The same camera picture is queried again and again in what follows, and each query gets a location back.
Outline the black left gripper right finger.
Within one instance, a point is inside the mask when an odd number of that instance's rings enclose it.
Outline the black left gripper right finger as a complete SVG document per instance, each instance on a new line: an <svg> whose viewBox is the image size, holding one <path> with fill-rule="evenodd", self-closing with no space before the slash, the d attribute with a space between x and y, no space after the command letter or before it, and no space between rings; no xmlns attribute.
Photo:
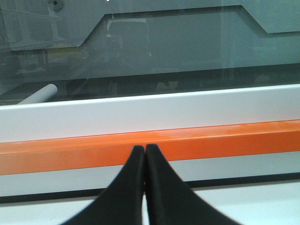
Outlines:
<svg viewBox="0 0 300 225"><path fill-rule="evenodd" d="M177 175L156 144L146 146L146 199L151 225L236 225Z"/></svg>

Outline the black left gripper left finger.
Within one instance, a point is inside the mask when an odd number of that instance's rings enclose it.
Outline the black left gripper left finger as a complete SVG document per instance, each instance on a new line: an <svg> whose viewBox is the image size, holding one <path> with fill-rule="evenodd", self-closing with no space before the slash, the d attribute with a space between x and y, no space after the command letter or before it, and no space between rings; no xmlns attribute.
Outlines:
<svg viewBox="0 0 300 225"><path fill-rule="evenodd" d="M116 178L90 205L65 225L141 225L144 148L134 146Z"/></svg>

